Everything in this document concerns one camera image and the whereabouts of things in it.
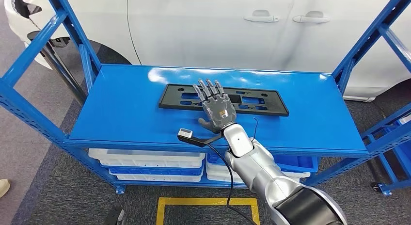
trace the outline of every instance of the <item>black wire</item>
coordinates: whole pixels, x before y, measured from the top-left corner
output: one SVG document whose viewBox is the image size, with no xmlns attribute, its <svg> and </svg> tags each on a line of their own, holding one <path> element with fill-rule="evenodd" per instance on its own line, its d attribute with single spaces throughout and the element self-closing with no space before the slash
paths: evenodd
<svg viewBox="0 0 411 225">
<path fill-rule="evenodd" d="M 227 166 L 227 168 L 228 168 L 228 172 L 230 172 L 231 187 L 230 187 L 230 192 L 229 192 L 228 198 L 227 198 L 227 207 L 230 208 L 231 210 L 237 212 L 239 215 L 243 216 L 251 224 L 257 225 L 251 218 L 247 217 L 241 211 L 239 211 L 238 209 L 236 209 L 236 208 L 234 208 L 230 205 L 230 199 L 231 199 L 231 195 L 233 194 L 233 188 L 234 188 L 233 173 L 231 172 L 231 168 L 228 165 L 227 161 L 225 161 L 225 159 L 221 156 L 221 154 L 213 146 L 211 146 L 210 144 L 206 144 L 206 145 L 209 146 L 222 159 L 222 161 L 225 163 L 225 166 Z"/>
<path fill-rule="evenodd" d="M 255 139 L 255 134 L 257 133 L 257 126 L 258 126 L 258 120 L 257 120 L 257 118 L 255 118 L 255 117 L 253 117 L 253 118 L 254 118 L 256 124 L 255 124 L 255 128 L 254 128 L 253 140 L 251 140 L 251 142 L 253 142 L 254 139 Z"/>
</svg>

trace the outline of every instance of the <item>silver robotic arm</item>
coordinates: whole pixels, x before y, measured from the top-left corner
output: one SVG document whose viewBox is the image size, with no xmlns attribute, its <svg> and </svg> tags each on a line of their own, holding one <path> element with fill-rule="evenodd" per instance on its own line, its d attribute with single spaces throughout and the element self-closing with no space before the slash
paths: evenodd
<svg viewBox="0 0 411 225">
<path fill-rule="evenodd" d="M 276 225 L 346 225 L 341 208 L 325 192 L 285 176 L 273 156 L 243 127 L 223 131 L 229 143 L 225 159 L 249 189 L 264 200 Z"/>
<path fill-rule="evenodd" d="M 248 188 L 264 200 L 271 220 L 276 225 L 347 225 L 341 208 L 325 192 L 303 185 L 285 176 L 273 156 L 244 128 L 235 123 L 236 111 L 218 81 L 216 86 L 199 80 L 196 90 L 209 122 L 199 118 L 206 129 L 224 137 L 229 148 L 225 160 L 238 173 Z M 180 129 L 178 138 L 198 146 L 207 145 L 216 138 L 200 140 L 192 132 Z"/>
</svg>

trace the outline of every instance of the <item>black plastic plate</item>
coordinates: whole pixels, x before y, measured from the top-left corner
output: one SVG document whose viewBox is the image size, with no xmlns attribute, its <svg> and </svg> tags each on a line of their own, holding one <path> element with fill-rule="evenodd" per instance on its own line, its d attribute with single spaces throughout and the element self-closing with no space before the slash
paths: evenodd
<svg viewBox="0 0 411 225">
<path fill-rule="evenodd" d="M 237 113 L 288 116 L 280 94 L 277 91 L 225 88 Z M 200 99 L 192 85 L 167 84 L 158 103 L 159 108 L 178 110 L 203 110 Z"/>
</svg>

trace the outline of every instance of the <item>white car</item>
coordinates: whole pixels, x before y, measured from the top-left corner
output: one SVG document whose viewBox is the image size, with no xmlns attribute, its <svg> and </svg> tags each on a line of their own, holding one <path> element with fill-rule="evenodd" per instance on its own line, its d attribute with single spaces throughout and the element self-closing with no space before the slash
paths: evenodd
<svg viewBox="0 0 411 225">
<path fill-rule="evenodd" d="M 322 72 L 335 69 L 388 1 L 69 0 L 88 38 L 132 64 Z M 48 0 L 4 3 L 26 44 L 54 14 Z M 392 26 L 406 46 L 410 15 L 408 8 Z M 67 37 L 63 27 L 52 36 Z M 379 40 L 354 68 L 345 98 L 372 101 L 409 78 Z"/>
</svg>

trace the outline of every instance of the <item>blue shelf frame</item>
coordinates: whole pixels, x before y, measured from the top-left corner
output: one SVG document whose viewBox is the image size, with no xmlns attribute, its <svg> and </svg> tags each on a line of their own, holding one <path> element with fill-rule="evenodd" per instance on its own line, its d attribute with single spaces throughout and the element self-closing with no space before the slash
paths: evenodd
<svg viewBox="0 0 411 225">
<path fill-rule="evenodd" d="M 18 79 L 23 75 L 35 56 L 40 52 L 41 48 L 49 41 L 51 35 L 56 29 L 63 24 L 68 31 L 71 40 L 78 48 L 83 64 L 84 74 L 87 83 L 87 89 L 92 90 L 96 75 L 92 69 L 94 66 L 98 71 L 107 64 L 102 64 L 96 53 L 91 47 L 79 21 L 77 20 L 68 0 L 49 0 L 52 7 L 56 11 L 46 26 L 37 34 L 36 38 L 18 57 L 16 62 L 9 68 L 9 70 L 0 79 L 0 105 L 7 109 L 10 113 L 18 117 L 21 121 L 31 126 L 33 129 L 41 133 L 44 137 L 56 144 L 59 148 L 68 153 L 71 157 L 78 160 L 90 170 L 95 172 L 103 180 L 111 184 L 117 193 L 124 193 L 126 185 L 167 185 L 167 186 L 187 186 L 187 187 L 228 187 L 227 182 L 212 182 L 202 179 L 197 183 L 173 183 L 173 182 L 145 182 L 145 181 L 124 181 L 117 180 L 115 176 L 110 175 L 107 169 L 101 167 L 100 163 L 90 158 L 83 150 L 83 147 L 76 147 L 75 142 L 68 139 L 69 134 L 65 134 L 49 119 L 47 119 L 41 112 L 39 112 L 31 103 L 29 103 L 23 96 L 21 96 L 13 87 Z M 408 6 L 411 0 L 390 0 L 384 7 L 377 18 L 372 22 L 369 28 L 361 36 L 358 42 L 350 50 L 347 56 L 342 60 L 338 67 L 333 71 L 332 77 L 338 87 L 341 95 L 344 93 L 347 82 L 353 67 L 365 55 L 365 53 L 372 47 L 372 45 L 381 37 L 388 42 L 389 46 L 394 50 L 396 55 L 404 63 L 409 71 L 411 71 L 411 53 L 396 37 L 390 25 Z M 381 132 L 386 126 L 392 126 L 392 122 L 398 118 L 410 113 L 409 108 L 403 108 L 391 115 L 384 121 L 372 127 L 361 135 L 365 142 L 366 151 L 352 151 L 348 153 L 341 153 L 343 157 L 350 156 L 343 159 L 336 165 L 327 170 L 314 175 L 307 179 L 306 184 L 314 186 L 326 181 L 338 174 L 341 174 L 361 163 L 364 163 L 374 157 L 380 156 L 387 150 L 411 139 L 411 123 L 405 123 L 400 126 L 395 126 L 388 132 Z M 89 148 L 93 148 L 93 143 L 90 143 Z M 125 146 L 121 144 L 111 143 L 110 148 L 122 149 Z M 293 155 L 295 152 L 284 150 L 281 154 Z M 319 152 L 319 156 L 327 155 L 326 152 Z M 243 188 L 243 185 L 236 185 L 236 187 Z"/>
<path fill-rule="evenodd" d="M 401 126 L 402 123 L 399 121 L 400 118 L 403 118 L 404 115 L 400 111 L 407 111 L 408 114 L 405 116 L 408 116 L 411 114 L 411 103 L 404 106 L 401 110 L 399 110 L 398 113 L 398 120 L 395 120 L 394 122 L 391 121 L 392 118 L 390 119 L 385 119 L 387 121 L 387 124 L 383 125 L 379 129 L 379 133 L 388 133 L 391 130 L 397 128 L 398 126 Z M 402 169 L 404 170 L 404 173 L 407 176 L 406 180 L 399 181 L 398 178 L 396 177 L 393 169 L 391 168 L 389 162 L 387 161 L 386 157 L 384 154 L 380 154 L 378 158 L 381 161 L 382 166 L 385 168 L 388 177 L 391 180 L 391 184 L 384 184 L 384 183 L 379 183 L 378 188 L 382 192 L 383 195 L 385 196 L 390 196 L 392 195 L 391 190 L 396 190 L 396 189 L 402 189 L 406 187 L 411 187 L 411 141 L 405 142 L 401 145 L 398 145 L 393 148 L 393 153 L 396 156 L 398 162 L 400 163 Z"/>
</svg>

